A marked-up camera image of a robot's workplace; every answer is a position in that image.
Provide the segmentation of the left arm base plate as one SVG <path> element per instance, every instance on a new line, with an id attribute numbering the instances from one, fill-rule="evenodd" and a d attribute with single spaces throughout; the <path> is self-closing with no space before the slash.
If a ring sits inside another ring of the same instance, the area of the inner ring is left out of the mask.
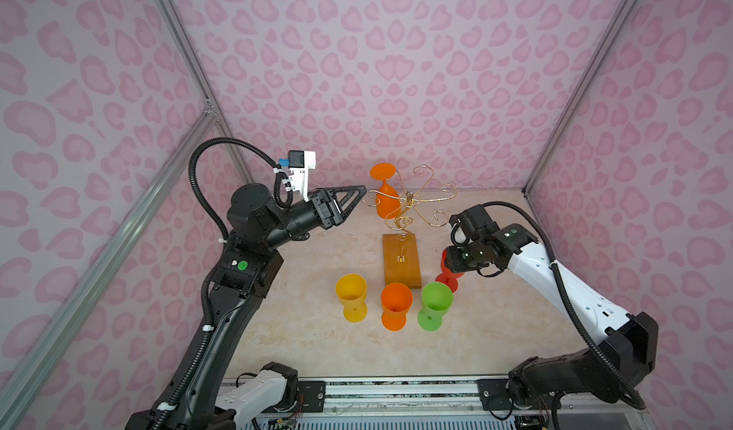
<path id="1" fill-rule="evenodd" d="M 263 409 L 263 414 L 300 414 L 318 413 L 324 410 L 326 383 L 318 380 L 258 380 L 250 378 L 242 384 L 247 390 L 254 389 L 257 397 L 265 395 L 279 398 Z"/>

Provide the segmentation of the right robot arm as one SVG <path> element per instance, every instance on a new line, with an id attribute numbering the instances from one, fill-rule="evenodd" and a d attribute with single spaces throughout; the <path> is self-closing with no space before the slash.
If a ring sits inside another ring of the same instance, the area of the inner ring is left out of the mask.
<path id="1" fill-rule="evenodd" d="M 552 396 L 551 411 L 563 397 L 590 394 L 604 403 L 646 407 L 638 385 L 655 369 L 660 327 L 645 312 L 637 315 L 602 296 L 562 265 L 546 231 L 522 208 L 504 206 L 521 215 L 524 225 L 499 227 L 488 213 L 492 202 L 450 217 L 452 244 L 445 267 L 453 273 L 490 277 L 513 273 L 546 298 L 566 317 L 584 348 L 555 357 L 530 357 L 509 372 L 507 400 L 529 409 Z"/>

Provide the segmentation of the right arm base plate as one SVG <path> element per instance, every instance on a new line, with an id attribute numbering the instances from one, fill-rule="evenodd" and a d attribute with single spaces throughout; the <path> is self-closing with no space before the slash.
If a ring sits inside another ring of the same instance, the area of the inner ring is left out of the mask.
<path id="1" fill-rule="evenodd" d="M 481 378 L 476 386 L 483 410 L 494 413 L 549 411 L 557 395 L 531 392 L 516 378 Z"/>

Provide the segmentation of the red wine glass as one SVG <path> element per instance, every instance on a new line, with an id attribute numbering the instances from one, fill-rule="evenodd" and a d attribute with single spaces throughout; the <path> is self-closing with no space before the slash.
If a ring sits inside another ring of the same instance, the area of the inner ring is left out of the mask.
<path id="1" fill-rule="evenodd" d="M 445 284 L 453 293 L 455 293 L 459 287 L 458 279 L 460 279 L 460 277 L 462 277 L 464 273 L 454 273 L 448 268 L 447 252 L 447 249 L 442 252 L 440 260 L 441 273 L 437 275 L 435 281 Z"/>

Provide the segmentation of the orange wine glass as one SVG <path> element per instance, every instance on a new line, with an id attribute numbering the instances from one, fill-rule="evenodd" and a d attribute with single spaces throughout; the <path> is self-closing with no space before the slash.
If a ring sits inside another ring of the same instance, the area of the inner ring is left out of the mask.
<path id="1" fill-rule="evenodd" d="M 402 207 L 398 191 L 389 184 L 389 180 L 397 174 L 393 164 L 380 163 L 370 170 L 370 176 L 382 183 L 375 192 L 377 215 L 385 220 L 391 220 L 399 215 Z"/>
<path id="2" fill-rule="evenodd" d="M 385 286 L 381 294 L 383 326 L 393 332 L 402 330 L 407 324 L 407 313 L 413 302 L 410 288 L 402 283 Z"/>

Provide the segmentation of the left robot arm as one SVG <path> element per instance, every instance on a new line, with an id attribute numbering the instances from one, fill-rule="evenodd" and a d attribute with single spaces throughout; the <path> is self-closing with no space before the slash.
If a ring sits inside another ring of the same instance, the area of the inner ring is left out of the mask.
<path id="1" fill-rule="evenodd" d="M 232 230 L 200 290 L 202 322 L 171 382 L 127 428 L 239 429 L 270 407 L 298 411 L 297 373 L 282 364 L 270 363 L 227 397 L 218 393 L 246 326 L 284 264 L 278 248 L 307 240 L 314 229 L 342 225 L 366 193 L 363 186 L 315 189 L 281 208 L 262 184 L 235 191 L 227 212 Z"/>

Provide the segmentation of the green wine glass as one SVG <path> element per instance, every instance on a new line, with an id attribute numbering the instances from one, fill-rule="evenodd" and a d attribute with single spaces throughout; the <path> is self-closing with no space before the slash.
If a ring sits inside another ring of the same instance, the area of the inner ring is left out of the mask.
<path id="1" fill-rule="evenodd" d="M 421 309 L 417 320 L 420 327 L 428 332 L 440 329 L 443 317 L 454 303 L 454 293 L 449 286 L 441 282 L 426 285 L 421 292 Z"/>

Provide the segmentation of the yellow wine glass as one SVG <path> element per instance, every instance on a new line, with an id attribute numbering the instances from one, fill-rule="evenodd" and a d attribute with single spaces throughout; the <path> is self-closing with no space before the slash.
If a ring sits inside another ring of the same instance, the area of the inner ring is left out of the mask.
<path id="1" fill-rule="evenodd" d="M 343 306 L 343 316 L 347 321 L 358 323 L 366 318 L 368 284 L 364 277 L 356 273 L 344 275 L 338 280 L 335 291 Z"/>

